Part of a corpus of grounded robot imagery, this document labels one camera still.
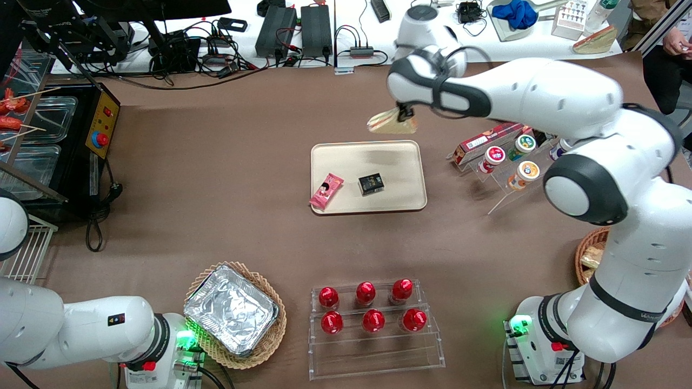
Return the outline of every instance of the yellow panel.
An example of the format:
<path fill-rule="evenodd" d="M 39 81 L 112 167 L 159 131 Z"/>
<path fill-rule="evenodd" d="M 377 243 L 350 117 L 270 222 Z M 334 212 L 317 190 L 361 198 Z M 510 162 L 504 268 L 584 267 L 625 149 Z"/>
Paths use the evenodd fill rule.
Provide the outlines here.
<path fill-rule="evenodd" d="M 89 128 L 89 135 L 87 136 L 86 146 L 100 156 L 102 159 L 106 158 L 108 154 L 108 147 L 111 145 L 111 136 L 113 135 L 113 128 L 116 126 L 116 121 L 118 119 L 118 113 L 120 112 L 120 107 L 114 102 L 106 93 L 101 92 L 101 97 L 98 99 L 98 105 L 96 106 L 96 112 L 94 113 L 93 120 L 91 121 L 91 128 Z M 94 132 L 99 132 L 108 136 L 108 144 L 98 148 L 93 144 L 92 137 Z"/>

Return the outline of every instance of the brown table surface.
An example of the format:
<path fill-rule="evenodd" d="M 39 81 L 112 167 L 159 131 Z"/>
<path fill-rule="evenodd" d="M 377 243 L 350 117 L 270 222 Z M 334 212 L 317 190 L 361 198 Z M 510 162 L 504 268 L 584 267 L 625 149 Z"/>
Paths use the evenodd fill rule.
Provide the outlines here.
<path fill-rule="evenodd" d="M 582 63 L 620 81 L 627 101 L 654 107 L 638 54 Z M 286 336 L 269 361 L 231 372 L 238 389 L 501 388 L 502 320 L 528 296 L 575 288 L 574 249 L 594 226 L 563 216 L 540 190 L 486 216 L 499 189 L 460 177 L 445 155 L 494 123 L 444 120 L 424 108 L 417 110 L 419 131 L 408 138 L 420 145 L 427 207 L 313 214 L 307 201 L 315 144 L 402 138 L 365 129 L 370 116 L 393 106 L 387 72 L 278 69 L 191 91 L 105 81 L 123 104 L 110 159 L 125 191 L 102 224 L 102 253 L 84 247 L 84 225 L 60 229 L 45 286 L 65 302 L 139 295 L 158 312 L 182 312 L 200 272 L 237 260 L 271 282 L 288 312 Z M 176 79 L 178 86 L 210 80 Z M 673 173 L 692 184 L 682 159 Z M 518 249 L 527 244 L 533 249 Z M 404 276 L 421 280 L 447 367 L 309 382 L 310 289 Z M 613 388 L 690 388 L 690 349 L 692 329 L 680 318 L 618 363 Z M 586 369 L 587 383 L 571 387 L 591 388 L 596 367 Z M 43 389 L 110 387 L 102 361 L 26 373 Z M 511 388 L 529 387 L 513 381 L 511 367 L 507 376 Z M 24 387 L 6 369 L 0 381 L 3 388 Z"/>

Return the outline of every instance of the foil container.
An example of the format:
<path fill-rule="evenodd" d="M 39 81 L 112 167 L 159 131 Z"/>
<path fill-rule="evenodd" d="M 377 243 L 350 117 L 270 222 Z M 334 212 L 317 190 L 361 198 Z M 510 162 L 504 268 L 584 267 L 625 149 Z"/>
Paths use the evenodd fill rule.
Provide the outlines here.
<path fill-rule="evenodd" d="M 190 296 L 185 315 L 246 358 L 279 316 L 279 307 L 227 265 L 216 268 Z"/>

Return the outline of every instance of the red bottle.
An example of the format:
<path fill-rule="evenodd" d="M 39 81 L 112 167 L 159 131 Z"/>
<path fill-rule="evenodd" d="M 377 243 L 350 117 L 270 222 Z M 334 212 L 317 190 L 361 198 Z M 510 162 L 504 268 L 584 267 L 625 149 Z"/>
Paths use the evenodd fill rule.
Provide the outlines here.
<path fill-rule="evenodd" d="M 394 305 L 406 304 L 406 300 L 413 294 L 413 282 L 404 278 L 396 281 L 390 291 L 390 302 Z"/>
<path fill-rule="evenodd" d="M 369 307 L 375 299 L 375 286 L 368 281 L 362 282 L 356 288 L 356 304 Z"/>
<path fill-rule="evenodd" d="M 420 309 L 409 309 L 403 315 L 401 315 L 401 320 L 399 326 L 404 331 L 416 332 L 425 328 L 428 322 L 428 316 L 425 312 Z"/>
<path fill-rule="evenodd" d="M 377 309 L 371 309 L 363 315 L 363 329 L 367 332 L 378 332 L 385 327 L 385 316 Z"/>
<path fill-rule="evenodd" d="M 339 293 L 332 287 L 322 288 L 320 291 L 320 305 L 326 309 L 336 311 L 339 308 Z"/>
<path fill-rule="evenodd" d="M 344 320 L 338 312 L 329 311 L 322 316 L 322 331 L 334 335 L 344 328 Z"/>

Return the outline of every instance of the small black package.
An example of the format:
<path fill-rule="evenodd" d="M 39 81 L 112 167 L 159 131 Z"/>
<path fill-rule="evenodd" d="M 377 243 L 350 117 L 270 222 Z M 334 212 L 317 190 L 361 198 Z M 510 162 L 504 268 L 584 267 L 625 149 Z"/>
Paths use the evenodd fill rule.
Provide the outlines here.
<path fill-rule="evenodd" d="M 385 190 L 385 184 L 382 182 L 382 177 L 380 177 L 379 173 L 361 177 L 358 179 L 358 183 L 361 185 L 363 196 Z"/>

